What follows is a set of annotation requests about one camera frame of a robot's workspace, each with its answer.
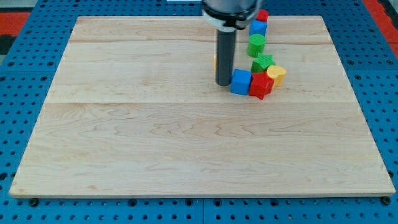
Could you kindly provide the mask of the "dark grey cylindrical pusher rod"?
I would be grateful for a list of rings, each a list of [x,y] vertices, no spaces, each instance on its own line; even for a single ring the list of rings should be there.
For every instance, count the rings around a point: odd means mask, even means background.
[[[215,82],[219,86],[228,86],[233,74],[236,31],[217,31]]]

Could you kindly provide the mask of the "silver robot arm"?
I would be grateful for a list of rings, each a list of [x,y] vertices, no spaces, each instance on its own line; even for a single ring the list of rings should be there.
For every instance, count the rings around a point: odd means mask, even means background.
[[[204,19],[217,29],[215,82],[231,84],[237,31],[253,21],[263,0],[202,0]]]

